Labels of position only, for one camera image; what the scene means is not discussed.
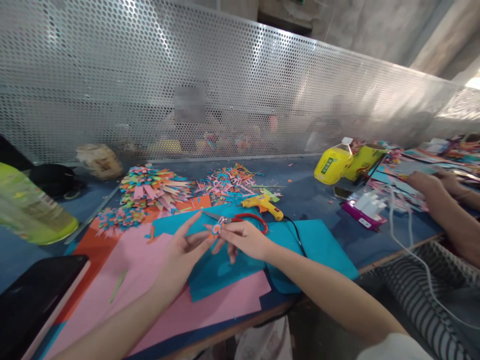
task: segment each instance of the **white sleeve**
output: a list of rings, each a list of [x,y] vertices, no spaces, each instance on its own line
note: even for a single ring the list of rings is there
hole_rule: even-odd
[[[410,336],[391,333],[381,343],[363,350],[356,360],[432,360],[432,358]]]

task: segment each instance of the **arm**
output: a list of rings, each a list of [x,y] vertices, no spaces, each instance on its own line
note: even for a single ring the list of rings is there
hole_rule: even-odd
[[[445,230],[458,253],[480,267],[480,222],[462,209],[437,177],[415,171],[407,182],[425,196],[431,217]],[[466,189],[458,186],[457,194],[463,192],[473,202],[478,199],[477,194],[465,193]]]
[[[194,265],[213,245],[210,231],[185,237],[200,217],[183,224],[164,250],[154,285],[144,295],[56,355],[53,360],[120,360],[152,327],[182,291]]]
[[[123,359],[175,299],[165,296],[172,293],[171,287],[158,281],[148,292],[59,353],[53,360]]]
[[[367,344],[390,333],[408,335],[372,296],[335,270],[281,247],[248,221],[228,224],[220,236],[252,258],[280,269],[315,304]]]
[[[455,200],[471,207],[472,209],[480,211],[480,193],[460,185],[457,176],[454,173],[441,169],[433,175],[440,179],[445,190]]]

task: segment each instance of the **blue table surface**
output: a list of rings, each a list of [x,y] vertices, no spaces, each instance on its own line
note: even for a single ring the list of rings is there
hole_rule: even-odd
[[[238,160],[251,172],[260,172],[264,175],[256,175],[256,185],[279,185],[279,192],[283,195],[277,206],[283,213],[293,220],[322,219],[333,236],[342,246],[345,253],[351,259],[357,269],[368,266],[393,253],[401,250],[401,247],[390,237],[390,222],[382,225],[380,232],[367,230],[361,224],[353,220],[346,212],[340,209],[339,199],[334,197],[332,186],[320,183],[313,176],[317,164],[316,157],[288,157],[271,159]],[[199,161],[199,162],[172,162],[156,165],[158,168],[167,168],[175,171],[189,180],[204,179],[211,170],[222,167],[231,167],[235,161]],[[67,211],[73,214],[80,222],[86,221],[95,209],[108,196],[118,182],[111,180],[100,182],[88,175],[80,175],[87,181],[87,188],[79,197],[61,204]],[[348,189],[351,183],[343,180],[337,186]],[[120,194],[117,193],[107,206],[117,207]],[[273,217],[267,213],[265,219],[273,222]],[[408,216],[406,214],[394,214],[394,230],[399,241],[405,246],[409,245]],[[414,211],[412,229],[414,243],[418,243],[432,237],[442,229],[433,221],[428,213]],[[21,240],[5,228],[0,228],[2,251],[0,251],[0,292],[4,291],[16,278],[28,269],[36,261],[69,253],[74,249],[75,243],[79,242],[83,234],[80,234],[73,245],[68,247],[64,241],[52,245],[38,247]],[[292,296],[272,291],[263,296],[261,305],[263,310],[276,307],[292,299]],[[186,345],[202,340],[220,330],[235,325],[252,315],[232,319],[220,324],[181,334],[168,339],[157,346],[146,349],[132,359],[153,359],[169,354]]]

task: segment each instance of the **black phone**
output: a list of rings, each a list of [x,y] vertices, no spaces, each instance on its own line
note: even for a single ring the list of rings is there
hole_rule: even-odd
[[[86,255],[49,257],[0,294],[0,359],[28,360],[84,277]]]
[[[335,194],[335,196],[342,198],[344,200],[347,200],[347,198],[353,194],[353,191],[348,191],[348,190],[342,189],[341,187],[334,186],[333,193]]]

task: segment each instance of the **yellow bottle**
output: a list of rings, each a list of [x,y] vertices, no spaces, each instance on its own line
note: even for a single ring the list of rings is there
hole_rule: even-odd
[[[29,243],[47,245],[73,233],[79,222],[22,172],[0,162],[0,225]]]
[[[333,185],[342,178],[353,160],[351,142],[350,137],[344,137],[340,144],[323,153],[313,172],[318,181]]]

